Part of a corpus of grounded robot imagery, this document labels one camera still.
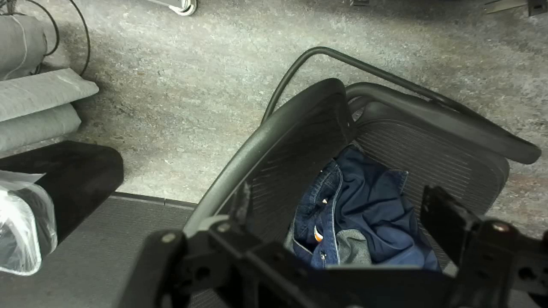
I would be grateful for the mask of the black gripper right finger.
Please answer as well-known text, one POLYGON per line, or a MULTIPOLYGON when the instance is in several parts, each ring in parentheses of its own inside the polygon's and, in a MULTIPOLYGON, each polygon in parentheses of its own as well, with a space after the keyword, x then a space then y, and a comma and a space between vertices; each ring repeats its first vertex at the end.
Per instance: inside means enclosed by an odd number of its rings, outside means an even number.
POLYGON ((460 263, 468 246, 470 231, 480 222, 480 217, 442 186, 427 186, 420 220, 441 250, 454 263, 460 263))

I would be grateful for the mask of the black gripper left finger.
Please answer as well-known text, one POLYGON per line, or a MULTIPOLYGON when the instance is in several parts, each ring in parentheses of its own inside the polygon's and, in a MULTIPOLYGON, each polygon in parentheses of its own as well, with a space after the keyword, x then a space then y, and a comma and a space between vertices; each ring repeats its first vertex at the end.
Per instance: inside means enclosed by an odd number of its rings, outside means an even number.
POLYGON ((208 229, 210 244, 223 267, 244 267, 254 263, 254 250, 259 239, 240 222, 228 215, 216 215, 208 229))

